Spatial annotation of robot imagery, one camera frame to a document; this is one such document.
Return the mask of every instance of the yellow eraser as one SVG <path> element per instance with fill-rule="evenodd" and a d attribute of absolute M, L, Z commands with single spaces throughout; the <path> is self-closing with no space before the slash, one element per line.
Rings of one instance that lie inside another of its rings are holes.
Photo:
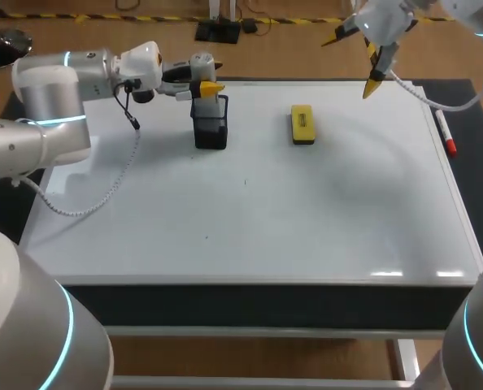
<path fill-rule="evenodd" d="M 315 141 L 312 106 L 292 106 L 292 141 L 295 145 L 311 145 Z"/>

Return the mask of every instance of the metal frame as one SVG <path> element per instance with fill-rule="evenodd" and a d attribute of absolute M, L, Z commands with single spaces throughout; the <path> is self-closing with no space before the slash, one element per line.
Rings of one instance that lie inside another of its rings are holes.
<path fill-rule="evenodd" d="M 272 327 L 105 327 L 109 336 L 280 337 L 304 339 L 440 339 L 443 331 L 368 331 Z"/>
<path fill-rule="evenodd" d="M 111 388 L 179 388 L 240 390 L 392 390 L 409 388 L 412 382 L 389 380 L 205 378 L 181 376 L 114 376 Z"/>
<path fill-rule="evenodd" d="M 236 20 L 236 0 L 229 0 L 229 18 Z M 220 0 L 209 0 L 209 19 L 217 20 L 220 17 Z"/>
<path fill-rule="evenodd" d="M 330 329 L 272 329 L 272 328 L 221 328 L 221 327 L 107 327 L 110 336 L 221 336 L 221 337 L 296 337 L 296 338 L 356 338 L 391 339 L 402 337 L 403 332 L 344 331 Z M 442 332 L 416 333 L 419 337 L 439 337 Z M 287 379 L 287 378 L 220 378 L 220 377 L 166 377 L 166 376 L 114 376 L 111 388 L 174 388 L 174 389 L 341 389 L 391 390 L 410 388 L 420 373 L 413 340 L 396 339 L 394 356 L 400 380 L 340 380 L 340 379 Z"/>

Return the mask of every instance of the white cable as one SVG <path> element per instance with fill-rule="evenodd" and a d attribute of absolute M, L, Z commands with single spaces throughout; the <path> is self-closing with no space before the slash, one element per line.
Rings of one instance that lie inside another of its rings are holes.
<path fill-rule="evenodd" d="M 117 189 L 119 189 L 120 185 L 122 184 L 122 180 L 124 179 L 124 177 L 128 173 L 129 168 L 132 166 L 133 161 L 135 160 L 135 157 L 137 156 L 137 152 L 138 152 L 139 145 L 140 145 L 140 140 L 141 140 L 141 132 L 140 132 L 140 130 L 135 130 L 135 145 L 133 147 L 133 152 L 129 156 L 129 160 L 126 163 L 126 166 L 124 167 L 124 169 L 120 173 L 119 177 L 117 177 L 117 179 L 115 180 L 115 183 L 111 186 L 110 190 L 106 193 L 104 198 L 99 203 L 97 203 L 95 206 L 90 207 L 89 209 L 86 209 L 86 210 L 82 210 L 82 211 L 61 210 L 58 207 L 54 206 L 54 204 L 51 202 L 51 200 L 48 199 L 48 197 L 46 196 L 45 192 L 37 184 L 35 184 L 33 181 L 31 181 L 28 177 L 19 177 L 16 180 L 25 183 L 28 187 L 33 189 L 37 193 L 37 195 L 44 201 L 44 203 L 48 206 L 48 208 L 51 209 L 52 211 L 54 211 L 55 213 L 59 214 L 59 215 L 62 215 L 62 216 L 65 216 L 65 217 L 82 217 L 84 215 L 89 215 L 89 214 L 93 213 L 94 211 L 97 211 L 98 209 L 100 209 L 104 205 L 106 205 L 108 203 L 108 201 L 111 199 L 111 197 L 115 194 Z"/>
<path fill-rule="evenodd" d="M 426 103 L 428 106 L 431 106 L 433 108 L 436 108 L 438 110 L 443 110 L 443 111 L 464 111 L 467 110 L 469 107 L 473 106 L 477 102 L 479 102 L 483 98 L 483 89 L 480 91 L 479 94 L 477 94 L 473 99 L 471 99 L 469 102 L 463 104 L 462 106 L 444 106 L 443 104 L 439 104 L 437 102 L 434 102 L 433 100 L 429 100 L 424 96 L 421 96 L 418 94 L 415 90 L 411 89 L 411 87 L 404 83 L 395 73 L 394 71 L 389 71 L 391 76 L 394 78 L 394 80 L 399 84 L 401 87 L 403 87 L 407 92 L 411 93 L 413 96 L 415 96 L 417 99 L 420 101 Z"/>

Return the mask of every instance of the floor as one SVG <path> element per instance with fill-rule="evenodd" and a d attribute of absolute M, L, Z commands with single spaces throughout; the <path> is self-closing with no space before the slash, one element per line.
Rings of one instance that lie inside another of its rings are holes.
<path fill-rule="evenodd" d="M 126 7 L 130 0 L 119 0 Z M 250 0 L 273 17 L 348 15 L 339 0 Z M 238 0 L 245 17 L 251 15 Z M 112 0 L 1 0 L 0 7 L 20 13 L 115 13 Z M 433 15 L 441 15 L 435 9 Z M 141 0 L 130 15 L 207 16 L 207 0 Z M 264 37 L 241 35 L 237 45 L 194 41 L 195 24 L 86 20 L 12 20 L 34 39 L 34 54 L 90 50 L 103 46 L 119 53 L 144 41 L 158 42 L 164 59 L 187 59 L 207 50 L 224 62 L 221 76 L 365 78 L 370 71 L 362 37 L 337 45 L 320 44 L 335 24 L 273 25 Z M 403 40 L 395 67 L 404 78 L 468 78 L 483 85 L 483 41 L 456 22 L 420 24 Z M 11 91 L 9 70 L 0 71 L 0 112 Z M 295 339 L 142 339 L 115 338 L 120 375 L 281 376 L 295 378 L 390 379 L 389 346 L 383 340 Z M 424 365 L 438 340 L 418 340 Z"/>

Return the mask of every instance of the whiteboard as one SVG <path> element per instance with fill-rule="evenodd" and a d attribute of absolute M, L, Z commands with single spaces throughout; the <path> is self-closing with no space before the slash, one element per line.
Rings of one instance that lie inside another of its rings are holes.
<path fill-rule="evenodd" d="M 21 246 L 65 284 L 473 285 L 483 259 L 428 107 L 385 82 L 228 82 L 228 147 L 194 148 L 190 103 L 131 111 L 141 148 L 86 219 L 36 199 Z M 290 107 L 312 106 L 314 145 Z M 111 100 L 85 103 L 92 152 L 47 172 L 80 210 L 109 189 L 134 133 Z"/>

